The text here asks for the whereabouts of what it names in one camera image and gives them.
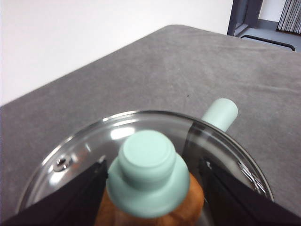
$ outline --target glass lid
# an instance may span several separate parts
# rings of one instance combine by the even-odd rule
[[[146,129],[159,131],[171,140],[200,185],[202,178],[198,173],[198,161],[206,158],[273,200],[270,187],[257,164],[242,146],[223,131],[178,113],[131,111],[101,119],[58,145],[29,180],[18,211],[56,191],[101,158],[107,160],[109,167],[126,138]],[[205,200],[197,225],[212,225],[209,205]]]

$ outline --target gray table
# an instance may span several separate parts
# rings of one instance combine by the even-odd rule
[[[133,109],[200,117],[219,97],[239,107],[228,133],[276,202],[301,215],[301,54],[171,25],[1,108],[1,220],[47,154],[83,126]]]

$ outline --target mint green knob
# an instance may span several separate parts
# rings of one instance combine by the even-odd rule
[[[143,130],[122,145],[109,168],[107,191],[124,212],[156,218],[173,211],[187,195],[190,178],[184,160],[162,133]]]
[[[238,108],[229,99],[220,98],[215,100],[206,111],[202,120],[226,131],[238,115]]]

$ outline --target mint green handle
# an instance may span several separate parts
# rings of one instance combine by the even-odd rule
[[[238,115],[236,104],[225,98],[215,100],[206,111],[202,120],[226,132]]]

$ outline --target stainless steel rim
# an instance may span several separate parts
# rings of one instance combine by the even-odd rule
[[[66,139],[64,139],[56,148],[54,148],[50,154],[42,161],[42,164],[40,166],[38,166],[36,168],[36,170],[34,171],[34,173],[32,174],[32,176],[30,177],[22,195],[21,195],[21,198],[19,200],[19,203],[17,205],[17,209],[16,209],[16,213],[18,213],[20,211],[20,208],[24,202],[24,197],[26,196],[26,194],[29,192],[29,187],[30,187],[30,184],[32,182],[32,180],[35,178],[35,176],[37,176],[38,172],[40,171],[40,169],[43,168],[43,166],[46,164],[46,162],[64,145],[66,144],[67,142],[71,141],[72,139],[76,138],[76,137],[79,137],[81,134],[85,133],[87,130],[93,128],[93,127],[96,127],[98,126],[99,124],[102,124],[106,121],[109,121],[109,120],[112,120],[112,119],[115,119],[115,118],[119,118],[119,117],[125,117],[125,116],[128,116],[128,115],[131,115],[131,114],[135,114],[135,113],[160,113],[160,114],[165,114],[165,115],[172,115],[172,116],[177,116],[177,117],[181,117],[181,118],[185,118],[185,119],[189,119],[189,120],[193,120],[193,121],[196,121],[196,122],[199,122],[199,123],[202,123],[202,124],[205,124],[206,126],[210,127],[211,129],[215,130],[215,131],[218,131],[219,133],[221,133],[226,139],[228,139],[234,146],[236,146],[238,148],[238,150],[241,151],[241,154],[249,160],[249,163],[251,164],[251,166],[256,170],[256,173],[259,174],[261,176],[261,179],[263,180],[263,183],[265,185],[265,187],[267,188],[267,195],[268,197],[274,202],[274,196],[273,196],[273,193],[272,193],[272,190],[269,186],[269,183],[268,181],[266,180],[264,174],[262,173],[261,169],[259,168],[259,166],[257,165],[257,163],[255,162],[255,160],[251,157],[251,155],[237,142],[235,141],[235,139],[233,139],[230,135],[228,135],[227,133],[225,133],[224,131],[216,128],[215,126],[203,121],[203,120],[200,120],[200,119],[197,119],[195,117],[191,117],[191,116],[188,116],[188,115],[185,115],[185,114],[182,114],[182,113],[174,113],[174,112],[169,112],[169,111],[159,111],[159,110],[134,110],[134,111],[128,111],[128,112],[123,112],[123,113],[118,113],[118,114],[115,114],[115,115],[112,115],[112,116],[109,116],[109,117],[105,117],[105,118],[102,118],[102,119],[99,119],[97,120],[96,122],[88,125],[88,126],[85,126],[83,127],[82,129],[80,129],[79,131],[75,132],[74,134],[68,136]]]

